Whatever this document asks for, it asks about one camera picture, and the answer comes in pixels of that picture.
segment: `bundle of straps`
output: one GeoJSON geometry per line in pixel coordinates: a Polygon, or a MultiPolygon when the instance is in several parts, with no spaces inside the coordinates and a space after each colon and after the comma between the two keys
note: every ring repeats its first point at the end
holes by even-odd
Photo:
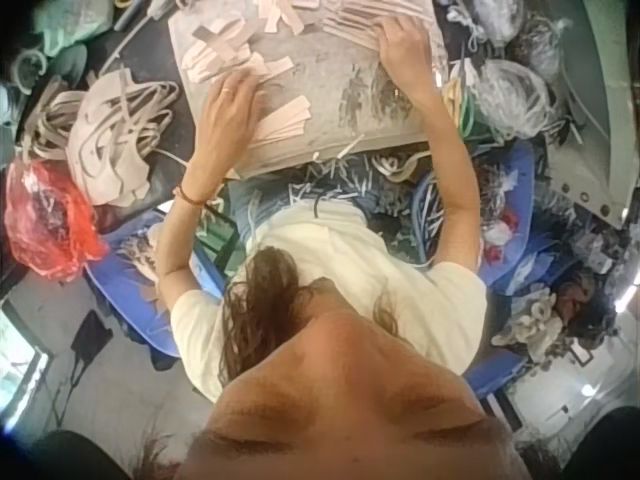
{"type": "Polygon", "coordinates": [[[93,205],[131,205],[149,191],[143,160],[173,119],[173,82],[136,84],[129,69],[99,78],[88,92],[53,77],[25,124],[23,155],[67,160],[93,205]]]}

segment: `finger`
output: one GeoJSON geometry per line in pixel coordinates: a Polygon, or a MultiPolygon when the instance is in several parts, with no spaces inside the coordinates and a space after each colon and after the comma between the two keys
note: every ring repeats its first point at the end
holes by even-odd
{"type": "Polygon", "coordinates": [[[266,100],[267,94],[264,91],[259,91],[253,96],[251,109],[249,111],[249,121],[247,122],[247,132],[251,138],[253,138],[258,122],[262,119],[262,112],[264,111],[266,100]]]}
{"type": "Polygon", "coordinates": [[[218,79],[211,84],[209,87],[209,94],[207,95],[207,105],[213,105],[218,97],[220,96],[220,92],[222,92],[222,86],[226,81],[229,73],[224,73],[218,77],[218,79]]]}
{"type": "Polygon", "coordinates": [[[242,81],[249,76],[251,71],[247,68],[242,68],[240,70],[233,71],[225,80],[224,85],[222,86],[222,91],[220,92],[220,99],[224,99],[225,101],[233,101],[238,87],[242,83],[242,81]]]}
{"type": "Polygon", "coordinates": [[[392,42],[402,36],[402,28],[396,17],[385,17],[379,24],[384,29],[387,42],[392,42]]]}
{"type": "Polygon", "coordinates": [[[404,30],[406,33],[418,33],[416,24],[413,22],[412,17],[407,17],[404,15],[398,17],[398,23],[400,24],[402,30],[404,30]]]}
{"type": "Polygon", "coordinates": [[[378,47],[380,50],[380,55],[383,56],[386,51],[389,43],[387,41],[387,36],[384,33],[384,29],[380,25],[373,26],[373,33],[375,33],[376,38],[378,39],[378,47]]]}
{"type": "Polygon", "coordinates": [[[247,115],[249,114],[259,82],[260,77],[257,75],[249,75],[248,77],[245,77],[242,83],[238,86],[236,97],[233,101],[234,106],[238,111],[244,112],[247,115]]]}
{"type": "Polygon", "coordinates": [[[424,38],[429,38],[429,31],[427,30],[427,27],[425,26],[422,19],[418,17],[411,17],[411,20],[413,21],[413,24],[416,26],[416,29],[418,30],[418,32],[420,32],[420,34],[424,38]]]}

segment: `white t-shirt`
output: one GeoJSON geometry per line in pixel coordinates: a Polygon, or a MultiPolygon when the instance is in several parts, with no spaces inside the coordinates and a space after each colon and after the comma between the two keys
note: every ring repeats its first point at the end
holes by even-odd
{"type": "MultiPolygon", "coordinates": [[[[462,374],[475,356],[487,307],[484,283],[470,270],[440,263],[427,274],[392,257],[384,241],[366,226],[360,210],[347,202],[312,202],[288,207],[256,232],[248,251],[272,246],[287,251],[300,284],[333,280],[360,315],[371,318],[386,289],[394,302],[398,332],[425,358],[462,374]]],[[[222,392],[218,369],[223,336],[220,301],[192,290],[171,312],[182,361],[196,388],[215,402],[222,392]]]]}

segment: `woman's left hand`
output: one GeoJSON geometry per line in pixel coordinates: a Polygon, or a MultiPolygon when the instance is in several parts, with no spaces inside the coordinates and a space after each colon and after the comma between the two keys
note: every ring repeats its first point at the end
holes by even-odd
{"type": "Polygon", "coordinates": [[[246,153],[262,111],[258,81],[244,69],[211,86],[196,126],[193,157],[182,181],[190,198],[211,198],[220,180],[246,153]]]}

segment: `window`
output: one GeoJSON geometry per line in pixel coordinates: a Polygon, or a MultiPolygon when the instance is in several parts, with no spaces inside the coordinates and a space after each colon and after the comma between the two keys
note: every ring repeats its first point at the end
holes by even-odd
{"type": "Polygon", "coordinates": [[[50,355],[5,301],[0,308],[0,425],[4,433],[27,407],[49,360],[50,355]]]}

